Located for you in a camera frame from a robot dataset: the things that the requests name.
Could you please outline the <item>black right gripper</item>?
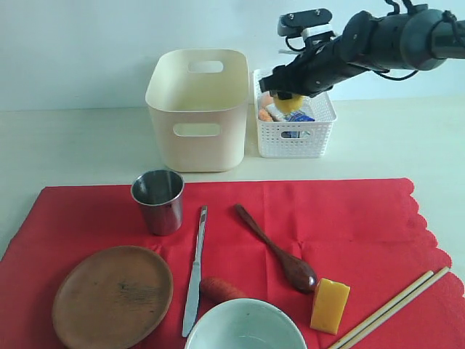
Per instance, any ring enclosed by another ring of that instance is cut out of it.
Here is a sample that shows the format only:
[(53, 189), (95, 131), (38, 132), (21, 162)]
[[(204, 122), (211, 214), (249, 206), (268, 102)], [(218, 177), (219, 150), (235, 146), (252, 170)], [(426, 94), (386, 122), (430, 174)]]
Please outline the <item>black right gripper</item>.
[(263, 93), (276, 94), (279, 100), (290, 100), (292, 94), (314, 97), (366, 71), (366, 68), (343, 60), (341, 41), (335, 39), (305, 52), (273, 74), (261, 78), (259, 88)]

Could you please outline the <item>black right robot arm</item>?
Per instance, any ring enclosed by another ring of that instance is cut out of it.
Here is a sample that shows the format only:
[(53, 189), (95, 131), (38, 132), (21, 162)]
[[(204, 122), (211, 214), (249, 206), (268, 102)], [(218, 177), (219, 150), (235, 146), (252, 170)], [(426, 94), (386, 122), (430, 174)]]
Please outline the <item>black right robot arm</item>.
[(385, 79), (391, 70), (408, 70), (414, 76), (430, 71), (447, 59), (464, 58), (464, 21), (449, 10), (427, 4), (398, 3), (384, 17), (362, 10), (336, 35), (328, 9), (319, 8), (280, 16), (278, 34), (285, 40), (302, 38), (304, 47), (287, 65), (272, 69), (260, 79), (262, 92), (280, 100), (295, 95), (315, 97), (362, 73), (372, 71)]

